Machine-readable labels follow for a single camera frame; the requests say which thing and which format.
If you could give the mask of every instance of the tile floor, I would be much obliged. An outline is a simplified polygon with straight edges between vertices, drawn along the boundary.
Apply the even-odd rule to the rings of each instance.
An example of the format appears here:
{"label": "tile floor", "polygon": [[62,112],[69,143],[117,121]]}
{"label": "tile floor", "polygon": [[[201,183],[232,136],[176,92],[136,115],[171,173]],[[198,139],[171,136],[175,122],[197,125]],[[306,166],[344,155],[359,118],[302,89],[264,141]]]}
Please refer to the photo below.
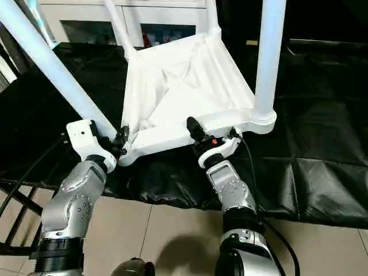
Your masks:
{"label": "tile floor", "polygon": [[[23,187],[27,194],[29,188]],[[0,193],[0,202],[5,195]],[[51,192],[39,190],[41,206]],[[19,212],[12,201],[0,219],[4,240]],[[302,276],[368,275],[368,231],[353,228],[270,220],[294,248]],[[14,245],[30,244],[39,218],[28,211]],[[140,256],[156,264],[158,276],[213,275],[221,237],[221,214],[182,210],[164,205],[102,197],[96,204],[85,240],[85,276],[110,275],[124,260]],[[272,233],[267,238],[279,256],[286,275],[293,275],[291,258]],[[27,275],[33,262],[27,257],[0,256],[0,275]]]}

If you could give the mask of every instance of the cabinet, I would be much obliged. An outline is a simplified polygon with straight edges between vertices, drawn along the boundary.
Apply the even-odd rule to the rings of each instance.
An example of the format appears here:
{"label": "cabinet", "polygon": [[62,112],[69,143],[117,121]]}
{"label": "cabinet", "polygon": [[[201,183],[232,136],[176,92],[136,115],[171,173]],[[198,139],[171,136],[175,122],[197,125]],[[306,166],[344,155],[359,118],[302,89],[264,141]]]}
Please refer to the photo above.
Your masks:
{"label": "cabinet", "polygon": [[[100,0],[41,0],[57,42],[116,44],[115,30]],[[204,0],[116,0],[135,47],[149,47],[207,30]]]}
{"label": "cabinet", "polygon": [[[41,9],[57,42],[117,44],[102,5],[41,5]],[[118,12],[122,19],[121,7]]]}

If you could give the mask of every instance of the white pole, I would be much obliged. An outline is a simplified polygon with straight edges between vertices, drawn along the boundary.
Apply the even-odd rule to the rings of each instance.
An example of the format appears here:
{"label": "white pole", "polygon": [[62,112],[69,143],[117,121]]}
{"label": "white pole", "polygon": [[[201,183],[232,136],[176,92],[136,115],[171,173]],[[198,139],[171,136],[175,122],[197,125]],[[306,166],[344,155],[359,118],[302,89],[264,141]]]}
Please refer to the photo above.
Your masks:
{"label": "white pole", "polygon": [[39,69],[83,119],[96,122],[102,136],[113,140],[116,130],[13,0],[0,0],[0,22],[22,46]]}
{"label": "white pole", "polygon": [[219,28],[219,21],[217,19],[216,0],[207,0],[207,17],[208,17],[208,29],[209,31],[216,31]]}
{"label": "white pole", "polygon": [[278,63],[282,40],[286,0],[263,0],[260,26],[258,68],[252,119],[260,123],[273,121]]}
{"label": "white pole", "polygon": [[119,41],[119,43],[124,48],[125,58],[129,59],[129,56],[132,53],[135,53],[136,50],[134,49],[129,39],[127,26],[125,25],[125,19],[123,18],[122,20],[120,18],[119,14],[116,11],[116,7],[115,7],[113,0],[105,0],[105,6],[108,9],[108,12],[110,14],[112,24],[115,27],[116,31],[118,32],[118,36],[116,37],[116,39]]}

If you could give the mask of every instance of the black mat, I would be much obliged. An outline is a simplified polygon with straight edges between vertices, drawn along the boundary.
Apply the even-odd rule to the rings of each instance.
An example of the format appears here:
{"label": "black mat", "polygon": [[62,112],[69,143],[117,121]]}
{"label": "black mat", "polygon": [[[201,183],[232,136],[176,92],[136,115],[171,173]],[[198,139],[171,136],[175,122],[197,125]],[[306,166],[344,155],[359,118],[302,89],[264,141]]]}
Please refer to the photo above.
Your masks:
{"label": "black mat", "polygon": [[[127,63],[120,47],[60,44],[57,55],[118,128]],[[235,57],[254,88],[257,52]],[[245,133],[254,157],[257,192],[245,149],[230,161],[257,194],[265,216],[368,228],[368,57],[281,55],[275,111],[268,135]],[[0,94],[0,179],[16,181],[78,120],[71,106],[33,68]],[[27,179],[57,187],[78,157],[60,144]],[[190,147],[139,158],[109,176],[105,194],[180,208],[220,209]]]}

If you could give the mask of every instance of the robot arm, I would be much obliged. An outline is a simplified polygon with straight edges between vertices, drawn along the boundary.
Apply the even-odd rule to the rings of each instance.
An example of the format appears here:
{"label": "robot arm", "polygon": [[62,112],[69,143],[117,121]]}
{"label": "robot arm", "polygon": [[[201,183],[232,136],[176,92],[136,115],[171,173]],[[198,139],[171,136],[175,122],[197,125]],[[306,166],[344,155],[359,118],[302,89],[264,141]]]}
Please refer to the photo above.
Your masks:
{"label": "robot arm", "polygon": [[116,167],[115,157],[97,141],[94,124],[81,120],[67,125],[79,162],[42,213],[39,248],[31,276],[80,276],[83,273],[83,239],[95,202],[104,191],[106,175]]}
{"label": "robot arm", "polygon": [[242,133],[232,129],[219,141],[206,135],[192,117],[187,128],[195,140],[194,149],[200,167],[222,203],[223,230],[216,276],[278,276],[281,275],[263,236],[255,200],[231,163],[225,158],[233,154]]}

